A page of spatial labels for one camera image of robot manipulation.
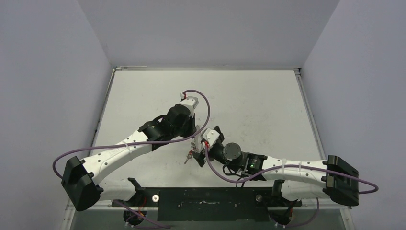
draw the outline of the purple cable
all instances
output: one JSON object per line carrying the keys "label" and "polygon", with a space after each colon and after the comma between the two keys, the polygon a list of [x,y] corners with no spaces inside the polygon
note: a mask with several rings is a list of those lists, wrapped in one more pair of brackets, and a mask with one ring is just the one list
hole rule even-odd
{"label": "purple cable", "polygon": [[139,226],[134,226],[134,227],[137,228],[137,229],[158,229],[158,228],[170,229],[170,226],[163,225],[163,224],[161,224],[161,223],[159,223],[159,222],[156,222],[156,221],[154,221],[154,220],[151,220],[150,218],[147,218],[147,217],[145,217],[145,216],[139,214],[137,211],[132,210],[130,207],[128,207],[128,206],[122,204],[121,202],[119,202],[119,201],[117,201],[117,200],[114,200],[113,202],[116,203],[116,204],[118,204],[118,205],[120,205],[121,207],[127,209],[128,211],[134,213],[135,215],[141,217],[142,219],[144,219],[144,220],[150,222],[151,224],[155,224],[155,225],[156,225],[156,226],[151,226],[151,227],[141,227],[141,226],[139,227]]}
{"label": "purple cable", "polygon": [[[127,143],[128,146],[133,146],[133,145],[152,145],[152,144],[170,144],[170,143],[177,143],[177,142],[181,142],[181,141],[185,141],[188,139],[191,139],[193,137],[195,137],[196,135],[198,135],[200,132],[203,131],[203,129],[206,127],[207,123],[209,122],[210,119],[210,104],[209,104],[209,100],[207,99],[207,97],[201,93],[200,91],[197,90],[185,90],[182,93],[186,95],[187,92],[195,92],[197,94],[200,94],[203,99],[206,101],[207,104],[207,118],[206,121],[204,122],[203,126],[197,130],[194,134],[192,134],[189,137],[186,138],[182,138],[182,139],[178,139],[178,140],[164,140],[164,141],[142,141],[142,142],[133,142],[133,143]],[[81,149],[75,149],[69,152],[66,152],[62,155],[60,155],[59,157],[57,157],[54,162],[52,163],[52,169],[54,170],[54,173],[62,179],[62,175],[60,173],[58,173],[58,171],[56,170],[56,163],[58,162],[58,160],[60,160],[61,158],[70,155],[72,153],[75,152],[81,152],[81,151],[88,151],[88,150],[100,150],[100,149],[115,149],[115,148],[121,148],[121,147],[126,147],[127,145],[125,144],[121,144],[121,145],[105,145],[105,146],[93,146],[93,147],[86,147],[86,148],[81,148]]]}
{"label": "purple cable", "polygon": [[282,225],[282,224],[276,222],[276,221],[272,218],[271,215],[270,215],[270,218],[271,218],[271,220],[273,220],[273,222],[277,223],[279,226],[282,226],[282,227],[284,226],[285,228],[295,228],[295,227],[304,226],[304,225],[306,225],[306,224],[312,222],[312,221],[317,217],[317,215],[318,215],[318,212],[319,212],[319,210],[320,210],[320,203],[319,203],[319,201],[318,201],[318,198],[316,198],[316,201],[317,201],[317,209],[316,209],[316,212],[313,214],[313,216],[312,216],[310,219],[308,219],[307,221],[305,221],[305,222],[303,222],[303,223],[300,223],[300,224],[290,224],[290,225]]}
{"label": "purple cable", "polygon": [[[207,146],[206,146],[206,145],[204,145],[204,154],[205,154],[205,156],[206,156],[206,159],[209,159],[209,154],[208,154]],[[235,183],[235,184],[247,182],[247,181],[249,181],[249,180],[255,178],[255,177],[258,176],[258,175],[261,175],[261,174],[266,173],[266,172],[268,172],[268,171],[272,171],[272,170],[276,170],[276,169],[282,168],[282,166],[271,167],[271,168],[268,168],[268,169],[261,170],[261,171],[257,172],[256,174],[254,174],[254,175],[252,175],[252,176],[249,176],[249,177],[247,177],[247,178],[245,178],[245,179],[243,179],[243,180],[234,181],[234,180],[230,180],[230,179],[224,177],[224,176],[221,175],[219,172],[217,172],[216,169],[214,169],[214,167],[213,167],[213,165],[212,165],[212,163],[211,163],[210,161],[207,161],[207,164],[209,165],[209,167],[212,169],[212,171],[213,171],[218,177],[220,177],[221,179],[223,179],[223,180],[225,180],[225,181],[227,181],[227,182]],[[299,165],[286,164],[286,165],[285,165],[285,168],[299,168]],[[361,192],[358,192],[358,194],[374,193],[374,192],[378,191],[378,189],[379,189],[379,187],[378,187],[376,184],[373,184],[373,183],[371,183],[371,182],[369,182],[369,181],[365,181],[365,180],[363,180],[363,179],[357,178],[357,177],[355,177],[355,176],[350,176],[350,175],[347,175],[347,174],[344,174],[344,173],[340,173],[340,172],[336,172],[336,171],[332,171],[332,170],[328,170],[328,169],[319,169],[319,168],[310,167],[310,166],[306,166],[306,165],[302,165],[301,168],[302,168],[302,169],[311,169],[311,170],[316,170],[316,171],[321,171],[321,172],[325,172],[325,173],[329,173],[329,174],[335,174],[335,175],[338,175],[338,176],[347,177],[347,178],[350,178],[350,179],[352,179],[352,180],[355,180],[355,181],[361,182],[361,183],[363,183],[363,184],[367,184],[367,185],[370,185],[370,186],[374,187],[374,189],[372,189],[372,190],[361,191]]]}

